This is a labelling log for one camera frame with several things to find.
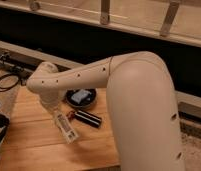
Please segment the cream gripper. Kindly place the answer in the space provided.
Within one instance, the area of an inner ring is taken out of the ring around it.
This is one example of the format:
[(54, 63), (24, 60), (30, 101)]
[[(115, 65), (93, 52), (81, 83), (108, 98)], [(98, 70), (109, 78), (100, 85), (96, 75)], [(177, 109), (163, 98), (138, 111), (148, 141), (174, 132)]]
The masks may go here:
[(61, 91), (42, 93), (40, 103), (47, 111), (54, 111), (59, 108), (63, 97), (64, 93)]

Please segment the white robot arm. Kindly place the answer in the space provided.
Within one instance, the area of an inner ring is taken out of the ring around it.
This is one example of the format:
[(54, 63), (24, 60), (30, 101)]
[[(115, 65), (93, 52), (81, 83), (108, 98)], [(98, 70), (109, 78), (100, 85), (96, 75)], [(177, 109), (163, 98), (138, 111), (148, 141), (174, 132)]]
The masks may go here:
[(185, 171), (178, 105), (164, 61), (148, 51), (60, 72), (41, 63), (27, 88), (52, 110), (66, 90), (104, 88), (122, 171)]

